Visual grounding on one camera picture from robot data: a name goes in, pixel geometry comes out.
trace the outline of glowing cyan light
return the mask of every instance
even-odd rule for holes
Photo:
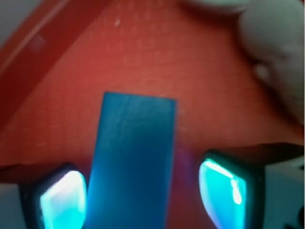
[[[211,159],[199,169],[203,205],[219,229],[245,228],[246,182]]]
[[[46,229],[81,229],[87,204],[86,183],[78,171],[70,171],[40,197]]]

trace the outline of white plastic casing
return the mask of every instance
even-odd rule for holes
[[[304,207],[304,156],[265,167],[264,229],[302,228],[298,214]]]
[[[0,183],[0,229],[26,229],[17,184]]]

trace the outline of orange mat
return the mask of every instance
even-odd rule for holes
[[[105,91],[173,98],[179,106],[168,227],[213,228],[197,184],[205,150],[304,144],[303,126],[254,78],[235,24],[177,0],[114,0],[2,129],[0,164],[70,160],[88,171]]]

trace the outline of textured orange surface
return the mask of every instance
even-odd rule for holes
[[[254,78],[235,22],[199,16],[176,0],[114,0],[1,130],[0,164],[84,166],[105,91],[173,98],[179,107],[168,227],[213,228],[197,184],[205,150],[304,144],[303,127]]]

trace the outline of grid pattern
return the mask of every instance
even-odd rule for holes
[[[196,184],[204,150],[304,139],[303,128],[254,79],[234,26],[234,18],[191,14],[176,0],[114,0],[2,130],[0,163],[90,161],[105,91],[173,98],[169,227],[207,226]]]

